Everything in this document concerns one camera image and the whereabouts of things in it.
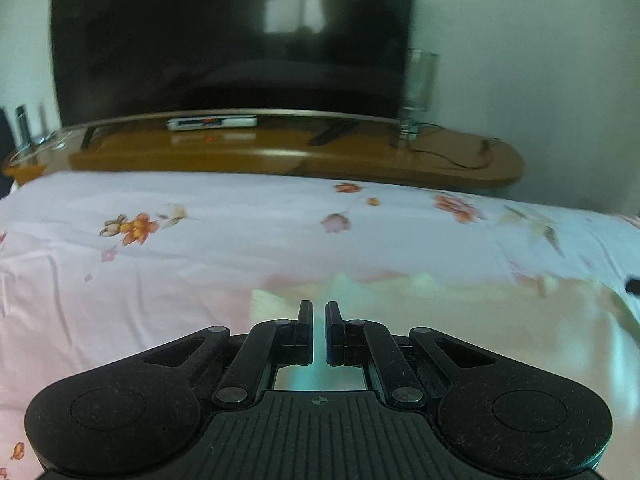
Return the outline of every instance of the screw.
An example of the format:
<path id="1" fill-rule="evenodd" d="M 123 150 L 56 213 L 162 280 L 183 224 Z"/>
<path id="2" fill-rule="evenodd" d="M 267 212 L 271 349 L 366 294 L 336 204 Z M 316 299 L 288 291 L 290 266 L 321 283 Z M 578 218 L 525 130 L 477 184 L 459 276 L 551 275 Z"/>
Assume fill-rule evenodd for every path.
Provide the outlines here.
<path id="1" fill-rule="evenodd" d="M 396 388 L 391 396 L 398 402 L 418 402 L 422 399 L 422 392 L 418 388 Z"/>
<path id="2" fill-rule="evenodd" d="M 218 400 L 222 402 L 242 402 L 248 397 L 248 393 L 244 388 L 238 388 L 236 386 L 229 386 L 228 388 L 222 388 L 216 393 Z"/>

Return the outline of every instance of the white device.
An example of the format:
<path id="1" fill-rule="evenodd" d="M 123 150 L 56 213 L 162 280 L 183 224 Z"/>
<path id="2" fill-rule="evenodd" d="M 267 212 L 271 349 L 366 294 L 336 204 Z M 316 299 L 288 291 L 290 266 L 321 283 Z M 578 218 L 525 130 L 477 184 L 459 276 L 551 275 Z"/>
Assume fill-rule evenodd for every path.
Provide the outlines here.
<path id="1" fill-rule="evenodd" d="M 183 130 L 207 130 L 209 128 L 251 128 L 258 125 L 255 115 L 208 115 L 202 117 L 177 117 L 166 122 L 172 132 Z"/>

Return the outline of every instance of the orange flower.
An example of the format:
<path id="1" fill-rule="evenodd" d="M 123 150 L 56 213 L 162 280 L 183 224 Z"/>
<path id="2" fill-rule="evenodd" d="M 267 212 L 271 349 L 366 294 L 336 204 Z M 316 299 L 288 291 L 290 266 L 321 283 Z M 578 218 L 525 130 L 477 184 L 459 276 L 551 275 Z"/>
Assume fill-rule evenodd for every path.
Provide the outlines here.
<path id="1" fill-rule="evenodd" d="M 336 184 L 334 189 L 336 193 L 357 193 L 362 190 L 358 184 L 348 184 L 347 182 Z"/>
<path id="2" fill-rule="evenodd" d="M 120 232 L 126 233 L 122 239 L 123 245 L 129 245 L 136 240 L 140 245 L 145 243 L 149 233 L 155 233 L 159 228 L 158 222 L 150 222 L 149 215 L 146 213 L 140 213 L 133 221 L 125 222 L 120 225 Z"/>
<path id="3" fill-rule="evenodd" d="M 453 213 L 456 221 L 461 224 L 475 222 L 476 218 L 484 219 L 478 209 L 454 196 L 436 195 L 436 208 Z"/>
<path id="4" fill-rule="evenodd" d="M 11 460 L 20 460 L 24 456 L 24 442 L 18 442 L 14 447 L 14 454 L 11 455 Z"/>

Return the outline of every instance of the pink flower print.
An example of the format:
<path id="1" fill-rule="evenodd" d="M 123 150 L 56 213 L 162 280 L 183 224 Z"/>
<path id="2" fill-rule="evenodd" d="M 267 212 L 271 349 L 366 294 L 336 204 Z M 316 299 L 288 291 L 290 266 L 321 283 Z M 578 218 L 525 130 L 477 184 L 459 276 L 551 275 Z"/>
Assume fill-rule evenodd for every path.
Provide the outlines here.
<path id="1" fill-rule="evenodd" d="M 116 254 L 118 254 L 118 251 L 116 251 L 116 249 L 107 249 L 106 251 L 102 251 L 102 254 L 100 255 L 100 259 L 102 260 L 102 262 L 112 262 L 113 260 L 115 260 L 116 258 Z"/>
<path id="2" fill-rule="evenodd" d="M 339 233 L 340 231 L 348 231 L 351 229 L 349 219 L 340 213 L 331 213 L 320 223 L 328 233 Z"/>

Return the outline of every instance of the ribbed plastic surface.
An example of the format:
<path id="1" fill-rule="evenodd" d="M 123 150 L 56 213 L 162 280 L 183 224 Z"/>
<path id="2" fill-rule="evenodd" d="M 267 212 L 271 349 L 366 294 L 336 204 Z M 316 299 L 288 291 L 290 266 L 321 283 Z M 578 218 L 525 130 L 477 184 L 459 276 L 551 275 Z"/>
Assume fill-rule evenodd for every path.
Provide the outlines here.
<path id="1" fill-rule="evenodd" d="M 266 392 L 217 415 L 200 441 L 154 480 L 488 480 L 442 446 L 425 418 L 373 392 Z M 580 475 L 576 478 L 592 478 Z"/>

